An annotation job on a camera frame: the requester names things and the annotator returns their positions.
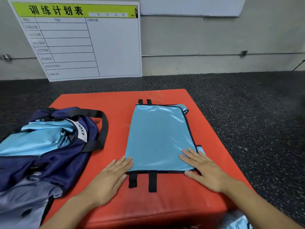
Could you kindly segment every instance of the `white label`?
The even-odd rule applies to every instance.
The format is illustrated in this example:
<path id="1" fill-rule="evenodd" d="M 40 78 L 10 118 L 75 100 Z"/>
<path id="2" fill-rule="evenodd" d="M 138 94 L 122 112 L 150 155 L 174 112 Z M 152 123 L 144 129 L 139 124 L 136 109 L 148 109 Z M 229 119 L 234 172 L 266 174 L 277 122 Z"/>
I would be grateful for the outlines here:
<path id="1" fill-rule="evenodd" d="M 77 130 L 78 130 L 78 138 L 82 139 L 84 142 L 87 142 L 87 131 L 85 128 L 78 122 L 70 120 L 73 124 L 75 124 Z"/>

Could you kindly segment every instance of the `gray wall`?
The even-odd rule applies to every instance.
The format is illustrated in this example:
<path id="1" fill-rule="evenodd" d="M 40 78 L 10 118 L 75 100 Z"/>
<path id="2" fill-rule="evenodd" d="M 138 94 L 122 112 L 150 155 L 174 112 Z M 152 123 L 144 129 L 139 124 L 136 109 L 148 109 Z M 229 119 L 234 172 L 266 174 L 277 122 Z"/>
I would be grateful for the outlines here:
<path id="1" fill-rule="evenodd" d="M 0 54 L 35 56 L 7 0 L 0 6 Z M 239 18 L 141 16 L 142 55 L 305 52 L 304 6 L 305 0 L 246 0 Z M 304 59 L 305 54 L 173 56 L 142 62 L 143 75 L 170 75 L 292 70 Z M 36 59 L 0 60 L 0 79 L 33 78 L 45 78 Z"/>

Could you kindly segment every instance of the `black strap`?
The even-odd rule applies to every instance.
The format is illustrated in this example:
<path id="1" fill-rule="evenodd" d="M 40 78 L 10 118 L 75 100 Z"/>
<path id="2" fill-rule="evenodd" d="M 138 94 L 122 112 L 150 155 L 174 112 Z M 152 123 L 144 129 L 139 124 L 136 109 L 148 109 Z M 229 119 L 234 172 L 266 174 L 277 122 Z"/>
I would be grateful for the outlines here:
<path id="1" fill-rule="evenodd" d="M 68 112 L 67 114 L 69 117 L 74 117 L 78 115 L 94 117 L 94 118 L 101 118 L 102 119 L 102 128 L 99 132 L 99 136 L 97 140 L 88 141 L 84 148 L 82 149 L 83 153 L 92 152 L 94 150 L 103 149 L 105 146 L 107 134 L 108 134 L 108 120 L 106 115 L 99 110 L 92 110 L 92 109 L 82 109 L 78 108 L 73 111 Z"/>
<path id="2" fill-rule="evenodd" d="M 137 177 L 138 177 L 138 173 L 131 173 L 128 175 L 129 176 L 129 188 L 135 188 L 138 186 L 137 183 Z"/>
<path id="3" fill-rule="evenodd" d="M 157 172 L 149 172 L 148 192 L 157 192 Z"/>

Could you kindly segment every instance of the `red mat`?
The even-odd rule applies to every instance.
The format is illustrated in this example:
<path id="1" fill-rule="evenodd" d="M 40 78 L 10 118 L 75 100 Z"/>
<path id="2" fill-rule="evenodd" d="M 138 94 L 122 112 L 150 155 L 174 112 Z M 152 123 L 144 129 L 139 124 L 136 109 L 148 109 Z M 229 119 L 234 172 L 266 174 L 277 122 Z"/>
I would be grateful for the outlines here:
<path id="1" fill-rule="evenodd" d="M 80 107 L 103 111 L 109 121 L 104 150 L 92 154 L 74 189 L 54 201 L 45 222 L 72 196 L 80 193 L 113 159 L 125 154 L 132 114 L 138 99 L 153 104 L 184 104 L 195 143 L 231 177 L 250 184 L 235 164 L 208 121 L 185 89 L 145 92 L 105 92 L 61 95 L 54 108 Z M 100 128 L 101 122 L 96 119 Z M 157 192 L 148 192 L 148 174 L 138 175 L 138 187 L 129 189 L 128 179 L 116 197 L 91 211 L 82 228 L 216 228 L 225 212 L 236 208 L 224 195 L 214 193 L 184 174 L 158 174 Z"/>

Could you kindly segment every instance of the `gray fabric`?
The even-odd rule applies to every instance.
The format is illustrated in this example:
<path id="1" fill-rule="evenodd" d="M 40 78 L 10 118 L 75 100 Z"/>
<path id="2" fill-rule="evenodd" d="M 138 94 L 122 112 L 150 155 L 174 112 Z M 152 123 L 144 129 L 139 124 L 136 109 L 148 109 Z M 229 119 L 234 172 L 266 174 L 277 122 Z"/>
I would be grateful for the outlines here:
<path id="1" fill-rule="evenodd" d="M 39 181 L 35 175 L 0 192 L 0 229 L 37 229 L 52 196 L 61 197 L 62 190 L 51 183 Z"/>

